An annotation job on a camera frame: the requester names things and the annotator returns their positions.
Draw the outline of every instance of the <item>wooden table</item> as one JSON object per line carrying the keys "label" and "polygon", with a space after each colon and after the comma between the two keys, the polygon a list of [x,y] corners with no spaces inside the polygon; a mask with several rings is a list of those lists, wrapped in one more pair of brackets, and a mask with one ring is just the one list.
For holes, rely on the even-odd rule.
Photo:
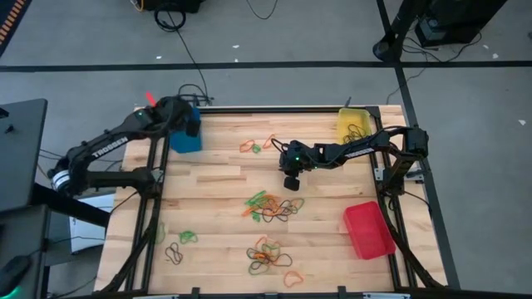
{"label": "wooden table", "polygon": [[[380,110],[383,126],[405,124],[400,106],[381,106]],[[357,258],[342,221],[345,208],[377,200],[367,156],[338,169],[302,174],[301,188],[293,192],[283,187],[275,148],[259,154],[239,152],[244,141],[253,139],[261,145],[272,133],[279,140],[300,140],[310,146],[334,143],[336,122],[336,113],[203,115],[204,150],[193,154],[170,151],[160,211],[165,239],[155,246],[150,294],[188,294],[192,287],[200,287],[201,293],[336,292],[337,286],[346,286],[348,292],[392,291],[387,258]],[[130,142],[124,169],[145,166],[149,145],[148,140]],[[277,219],[256,223],[241,213],[244,202],[261,190],[306,202],[286,223]],[[407,182],[406,190],[424,197],[419,184]],[[118,189],[115,204],[133,191]],[[437,281],[446,283],[427,206],[410,195],[400,200],[411,250]],[[139,199],[134,198],[112,215],[95,290],[111,280],[129,255],[138,207]],[[179,242],[179,233],[185,230],[197,233],[199,241],[180,245],[183,261],[176,266],[165,249]],[[281,252],[293,259],[290,268],[272,267],[256,277],[248,274],[251,261],[246,249],[262,236],[281,243]],[[144,265],[144,258],[139,260],[135,287],[140,285]],[[398,250],[397,261],[406,284]],[[300,272],[304,283],[286,288],[283,275],[289,270]]]}

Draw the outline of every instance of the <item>yellow bin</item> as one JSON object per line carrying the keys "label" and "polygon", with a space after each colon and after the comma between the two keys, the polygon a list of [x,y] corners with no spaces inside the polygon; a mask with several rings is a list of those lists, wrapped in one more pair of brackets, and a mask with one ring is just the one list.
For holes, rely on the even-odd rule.
{"label": "yellow bin", "polygon": [[370,114],[364,109],[340,109],[336,127],[337,142],[343,145],[371,135],[372,129],[369,125],[369,119]]}

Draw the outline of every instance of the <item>wooden tabletop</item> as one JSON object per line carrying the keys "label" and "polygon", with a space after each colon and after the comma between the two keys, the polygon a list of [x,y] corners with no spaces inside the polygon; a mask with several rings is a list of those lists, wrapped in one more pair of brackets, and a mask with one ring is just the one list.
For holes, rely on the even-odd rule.
{"label": "wooden tabletop", "polygon": [[[385,127],[405,124],[400,106],[380,109]],[[341,168],[301,174],[301,188],[293,192],[283,187],[275,148],[258,154],[239,152],[244,141],[262,145],[273,133],[284,142],[334,143],[336,123],[337,113],[202,115],[203,150],[170,151],[160,211],[165,238],[155,246],[150,294],[190,293],[192,287],[200,287],[202,293],[336,292],[337,286],[346,286],[348,292],[391,291],[386,257],[359,259],[342,220],[345,208],[377,200],[367,156],[351,159]],[[149,146],[148,140],[130,142],[123,168],[145,166]],[[244,203],[261,190],[281,199],[303,198],[305,204],[287,222],[256,223],[241,214]],[[419,184],[407,182],[406,190],[424,198]],[[115,204],[133,192],[118,189]],[[400,200],[411,250],[437,281],[446,283],[427,206],[406,194]],[[130,254],[138,206],[135,197],[111,216],[95,290],[109,283]],[[197,234],[198,242],[179,245],[183,259],[176,266],[165,249],[178,243],[179,233],[187,230]],[[290,255],[293,265],[249,275],[252,261],[246,250],[261,237],[278,241],[281,253]],[[401,281],[406,284],[398,250],[397,257]],[[144,256],[139,261],[135,287],[140,285]],[[301,273],[304,282],[284,286],[287,271]]]}

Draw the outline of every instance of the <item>green led light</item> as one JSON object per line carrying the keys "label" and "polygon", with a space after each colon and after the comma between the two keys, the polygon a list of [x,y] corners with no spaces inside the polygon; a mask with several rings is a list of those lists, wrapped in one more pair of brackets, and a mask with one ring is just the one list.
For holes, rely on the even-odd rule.
{"label": "green led light", "polygon": [[0,297],[0,299],[8,299],[13,298],[15,295],[17,295],[20,292],[20,287],[15,287],[14,290],[12,290],[9,294],[7,294],[4,297]]}

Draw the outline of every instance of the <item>red plastic basket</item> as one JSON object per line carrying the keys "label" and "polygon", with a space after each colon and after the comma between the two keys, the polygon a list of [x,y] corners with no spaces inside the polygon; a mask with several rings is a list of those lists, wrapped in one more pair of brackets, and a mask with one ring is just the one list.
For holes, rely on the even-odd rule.
{"label": "red plastic basket", "polygon": [[377,203],[368,202],[346,208],[343,221],[359,258],[367,260],[396,251],[396,244]]}

